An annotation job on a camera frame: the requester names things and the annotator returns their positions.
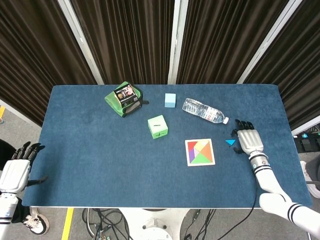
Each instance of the green cube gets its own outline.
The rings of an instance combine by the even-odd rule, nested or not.
[[[162,115],[148,119],[148,126],[153,139],[157,139],[168,134],[168,126],[164,116]]]

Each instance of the bottle label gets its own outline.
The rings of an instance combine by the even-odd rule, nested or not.
[[[208,107],[208,109],[205,112],[204,119],[207,119],[208,121],[212,122],[217,114],[218,110],[213,107]]]

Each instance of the bottle cap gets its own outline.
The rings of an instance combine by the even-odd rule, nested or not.
[[[223,123],[224,123],[224,124],[227,124],[228,121],[229,121],[229,118],[228,118],[228,117],[225,117],[225,118],[223,119]]]

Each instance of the green bag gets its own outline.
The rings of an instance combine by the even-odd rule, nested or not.
[[[129,84],[129,82],[124,81],[123,83],[121,83],[115,90],[125,86]],[[121,117],[125,117],[128,114],[133,113],[135,110],[139,109],[140,107],[142,107],[143,104],[149,104],[148,101],[144,101],[143,97],[144,94],[143,92],[137,88],[136,86],[134,86],[133,84],[130,83],[130,85],[133,87],[134,92],[137,96],[137,101],[132,102],[130,104],[128,104],[125,107],[122,107],[121,104],[119,103],[117,97],[115,96],[114,92],[111,92],[110,94],[108,94],[107,96],[105,96],[104,100],[106,101],[107,104],[110,105],[110,107]]]

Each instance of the table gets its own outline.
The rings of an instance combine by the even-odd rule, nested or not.
[[[276,85],[138,85],[150,102],[121,118],[104,97],[115,85],[63,85],[52,90],[23,205],[96,208],[250,208],[255,180],[248,156],[236,154],[235,119],[258,130],[273,171],[292,201],[311,198]],[[165,108],[165,93],[176,108]],[[213,124],[182,110],[186,98],[221,110]],[[163,115],[168,135],[152,139],[147,120]],[[215,165],[188,167],[185,140],[212,139]]]

